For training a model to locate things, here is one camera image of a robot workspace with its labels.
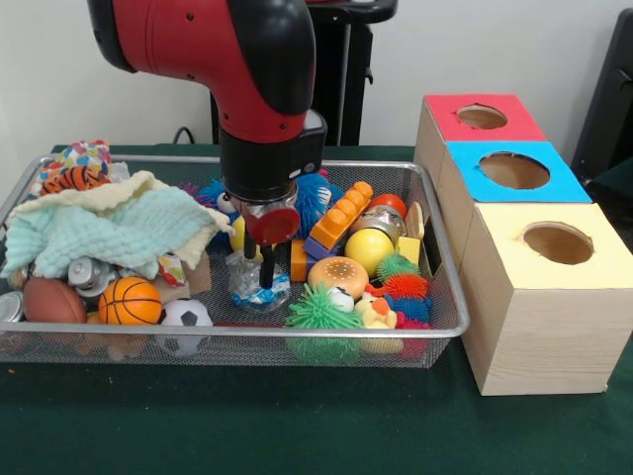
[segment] blue box lid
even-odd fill
[[[475,201],[591,203],[549,142],[450,142],[447,146]]]

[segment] yellow ball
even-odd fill
[[[378,264],[392,252],[392,240],[382,231],[372,229],[354,233],[345,246],[345,256],[365,267],[370,278],[376,276]]]
[[[244,233],[246,232],[246,221],[242,216],[237,218],[232,224],[235,229],[235,236],[228,236],[228,243],[230,244],[230,248],[233,250],[244,250]],[[263,260],[264,257],[261,255],[259,251],[259,245],[257,246],[257,254],[255,255],[256,259]]]

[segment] cable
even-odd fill
[[[180,136],[182,136],[183,133],[187,135],[187,138],[189,139],[189,143],[196,142],[196,140],[194,139],[194,135],[191,133],[189,128],[183,126],[180,129],[178,129],[178,132],[176,132],[176,135],[174,136],[174,140],[172,141],[172,143],[178,143],[178,141],[180,140]]]

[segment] white wall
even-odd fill
[[[515,92],[569,159],[630,0],[401,0],[374,27],[364,144],[413,144],[424,93]],[[202,86],[110,66],[84,0],[0,0],[0,195],[55,143],[211,139]]]

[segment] circular hole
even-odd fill
[[[464,124],[485,131],[507,125],[507,117],[502,111],[481,104],[471,104],[460,109],[457,111],[457,117]]]
[[[550,172],[534,158],[510,151],[491,153],[479,165],[494,183],[514,190],[533,190],[550,181]]]
[[[560,264],[581,264],[593,255],[591,239],[576,228],[561,223],[533,225],[525,232],[523,240],[532,250]]]

